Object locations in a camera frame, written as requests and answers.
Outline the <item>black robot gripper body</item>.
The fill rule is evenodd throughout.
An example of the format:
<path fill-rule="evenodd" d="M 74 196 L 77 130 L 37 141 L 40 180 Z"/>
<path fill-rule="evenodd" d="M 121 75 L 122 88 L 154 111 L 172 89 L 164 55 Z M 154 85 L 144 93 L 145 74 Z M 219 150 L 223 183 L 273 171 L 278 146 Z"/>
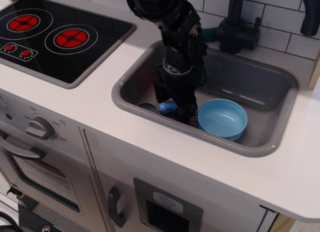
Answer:
<path fill-rule="evenodd" d="M 171 94 L 172 99 L 180 108 L 196 111 L 197 99 L 195 90 L 203 86 L 207 80 L 204 60 L 200 59 L 184 70 L 178 70 L 168 64 L 166 59 L 157 63 L 155 76 L 160 76 Z"/>

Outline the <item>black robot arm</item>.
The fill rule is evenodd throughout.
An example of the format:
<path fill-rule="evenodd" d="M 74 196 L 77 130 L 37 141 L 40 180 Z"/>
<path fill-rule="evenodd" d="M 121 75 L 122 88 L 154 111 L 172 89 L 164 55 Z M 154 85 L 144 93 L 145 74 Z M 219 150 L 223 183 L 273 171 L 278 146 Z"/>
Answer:
<path fill-rule="evenodd" d="M 140 19 L 161 32 L 165 57 L 156 65 L 155 96 L 159 103 L 173 99 L 177 121 L 190 124 L 198 110 L 195 91 L 206 83 L 204 42 L 200 17 L 187 0 L 126 0 Z"/>

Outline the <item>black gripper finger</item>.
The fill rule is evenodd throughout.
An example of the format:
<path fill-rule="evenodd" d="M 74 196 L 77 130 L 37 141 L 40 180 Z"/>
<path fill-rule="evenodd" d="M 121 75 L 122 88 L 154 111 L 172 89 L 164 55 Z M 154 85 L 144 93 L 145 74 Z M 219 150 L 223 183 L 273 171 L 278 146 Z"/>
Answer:
<path fill-rule="evenodd" d="M 156 76 L 154 79 L 154 92 L 158 103 L 165 102 L 172 98 L 163 79 L 160 76 Z"/>
<path fill-rule="evenodd" d="M 178 107 L 175 110 L 174 118 L 178 122 L 198 128 L 197 113 L 195 111 L 190 112 L 184 108 Z"/>

